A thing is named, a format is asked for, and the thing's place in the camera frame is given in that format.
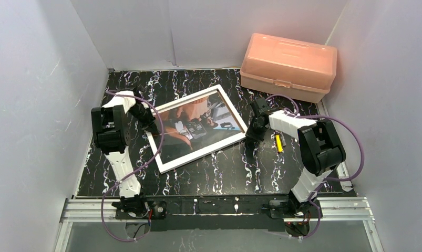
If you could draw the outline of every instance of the person's hand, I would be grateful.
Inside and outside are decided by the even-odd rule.
[[[186,119],[191,121],[192,119],[196,118],[200,120],[200,116],[208,111],[208,100],[201,99],[200,102],[197,103],[188,103],[182,105],[178,108],[177,111],[177,118],[181,116],[181,114],[186,115]]]

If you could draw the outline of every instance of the black marble surface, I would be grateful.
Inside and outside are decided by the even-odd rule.
[[[113,72],[107,88],[111,90],[138,87],[141,95],[155,106],[176,100],[213,85],[220,84],[243,121],[249,125],[252,115],[249,103],[268,94],[241,87],[238,69]],[[104,96],[105,104],[111,96]],[[316,105],[296,101],[302,115],[317,114]],[[282,98],[271,101],[271,106],[288,107],[292,104]],[[130,133],[130,159],[134,168],[152,157],[145,133],[138,122],[128,115]],[[214,152],[199,160],[165,174],[160,174],[155,162],[137,173],[147,195],[219,195],[219,194],[271,194],[288,193],[296,184],[303,165],[299,144],[288,135],[283,136],[286,147],[278,154],[273,132],[265,141],[254,146],[243,142]],[[93,144],[86,157],[77,197],[100,197],[115,183],[115,176],[105,156]],[[321,192],[342,192],[339,183],[326,183]]]

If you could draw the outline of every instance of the black wire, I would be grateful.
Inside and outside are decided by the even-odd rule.
[[[141,224],[141,225],[138,227],[137,231],[135,232],[135,235],[133,236],[133,239],[135,239],[135,237],[137,237],[137,233],[138,233],[138,231],[140,231],[140,228],[141,228],[142,226],[144,226],[144,225],[147,225],[147,223],[143,223],[143,224]]]

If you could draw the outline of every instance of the picture frame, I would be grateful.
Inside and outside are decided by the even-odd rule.
[[[221,98],[222,102],[215,102],[212,106],[216,106],[215,104],[218,103],[217,108],[214,107],[210,107],[211,102],[209,101],[210,98],[213,98],[214,101],[218,101],[218,98]],[[156,107],[158,113],[161,115],[162,118],[166,119],[169,118],[169,116],[171,116],[171,118],[173,118],[174,120],[180,120],[177,117],[180,117],[182,114],[181,111],[182,108],[187,108],[188,106],[191,106],[191,104],[196,103],[198,101],[206,101],[207,104],[207,113],[204,114],[204,116],[208,116],[206,117],[206,119],[202,119],[202,118],[193,118],[190,120],[186,119],[182,121],[178,121],[175,123],[172,123],[171,121],[167,121],[170,126],[166,126],[165,121],[163,121],[164,124],[164,128],[165,128],[165,137],[164,137],[164,144],[163,144],[163,149],[168,148],[168,144],[169,142],[167,141],[174,141],[178,139],[174,139],[171,138],[172,140],[169,139],[169,134],[167,134],[167,129],[169,129],[169,133],[170,132],[174,132],[177,136],[177,138],[182,138],[185,141],[186,138],[187,139],[191,139],[193,140],[198,140],[198,142],[200,142],[201,146],[197,149],[194,150],[192,147],[191,150],[187,150],[187,145],[183,144],[182,148],[178,148],[178,144],[176,145],[172,145],[172,148],[175,148],[176,150],[184,150],[184,152],[186,152],[184,155],[181,155],[180,157],[170,157],[170,156],[162,156],[164,155],[163,153],[163,149],[161,149],[161,153],[159,153],[156,157],[155,157],[155,161],[158,165],[158,169],[160,171],[160,173],[165,173],[168,171],[171,171],[175,168],[178,168],[182,165],[185,165],[187,163],[190,163],[194,160],[197,160],[203,156],[209,155],[215,151],[218,151],[222,148],[225,148],[229,145],[235,144],[237,142],[242,141],[243,139],[245,139],[245,134],[246,131],[248,130],[246,124],[244,123],[243,119],[241,118],[241,116],[239,115],[239,113],[237,112],[236,108],[234,107],[234,105],[231,103],[228,95],[225,93],[225,91],[223,90],[223,88],[220,85],[216,85],[216,86],[212,86],[210,88],[201,90],[199,92],[190,94],[188,96],[185,96],[183,98],[180,98],[178,100],[175,101],[171,101],[168,102],[164,105],[158,106]],[[218,111],[224,111],[224,114],[217,114],[215,113],[215,110]],[[215,118],[221,118],[221,117],[225,117],[224,119],[219,119],[215,121]],[[208,122],[212,122],[212,127],[211,130],[206,130],[206,128],[204,127],[206,125],[206,123]],[[190,125],[195,125],[195,128],[190,129]],[[156,143],[156,140],[160,141],[158,138],[161,138],[160,135],[152,135],[150,132],[146,132],[148,140],[149,140],[149,144],[150,147],[152,149],[153,153],[156,153],[158,145]],[[208,139],[208,143],[204,143],[205,141],[203,140],[199,140],[199,139],[194,139],[194,138],[200,138],[203,137],[202,139]]]

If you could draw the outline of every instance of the plastic box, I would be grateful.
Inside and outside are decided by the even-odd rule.
[[[334,47],[255,33],[240,70],[241,84],[317,103],[330,91],[336,57]]]

